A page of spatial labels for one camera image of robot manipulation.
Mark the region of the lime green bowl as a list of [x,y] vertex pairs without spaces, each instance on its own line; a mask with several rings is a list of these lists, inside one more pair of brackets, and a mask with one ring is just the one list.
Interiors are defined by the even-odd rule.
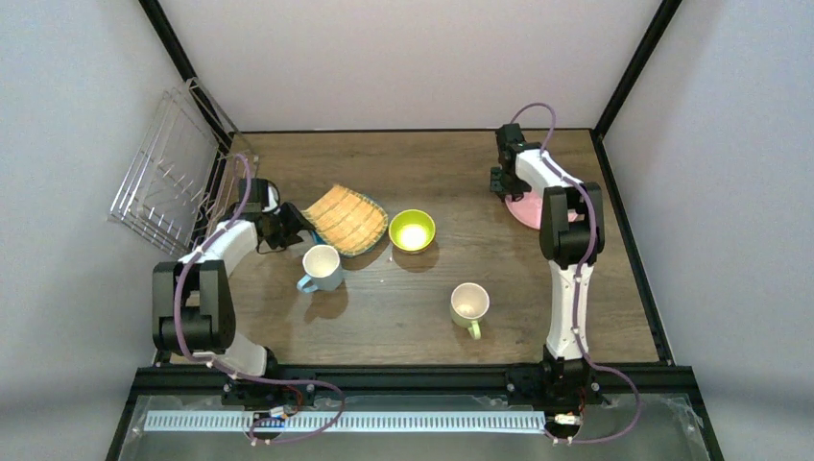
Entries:
[[419,254],[434,241],[437,226],[425,211],[405,209],[390,221],[388,233],[394,247],[405,254]]

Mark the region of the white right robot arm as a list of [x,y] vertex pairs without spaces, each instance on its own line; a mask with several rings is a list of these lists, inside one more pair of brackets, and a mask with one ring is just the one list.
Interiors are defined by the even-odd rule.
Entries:
[[285,135],[275,173],[300,205],[333,184],[371,196],[393,219],[434,220],[420,252],[390,228],[344,260],[331,292],[297,290],[301,249],[260,265],[264,339],[285,358],[323,364],[476,363],[538,359],[548,325],[572,321],[572,265],[601,247],[588,221],[566,219],[579,193],[534,133]]

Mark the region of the light blue mug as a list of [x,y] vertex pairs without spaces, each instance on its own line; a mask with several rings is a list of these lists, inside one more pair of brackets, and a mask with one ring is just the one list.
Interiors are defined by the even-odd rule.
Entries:
[[343,267],[338,251],[330,245],[315,245],[302,258],[304,276],[297,289],[304,294],[333,291],[343,282]]

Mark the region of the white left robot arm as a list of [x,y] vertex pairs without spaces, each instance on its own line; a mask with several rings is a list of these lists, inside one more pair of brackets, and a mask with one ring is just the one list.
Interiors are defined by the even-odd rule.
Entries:
[[263,246],[278,253],[302,242],[311,225],[276,185],[264,179],[239,182],[231,206],[201,246],[177,261],[158,263],[152,273],[152,336],[159,352],[184,356],[233,377],[265,377],[274,354],[236,326],[229,277]]

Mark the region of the metal wire dish rack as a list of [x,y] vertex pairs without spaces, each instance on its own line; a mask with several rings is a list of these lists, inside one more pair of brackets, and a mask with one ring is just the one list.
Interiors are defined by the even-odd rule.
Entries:
[[108,218],[170,256],[213,232],[259,156],[198,78],[163,92]]

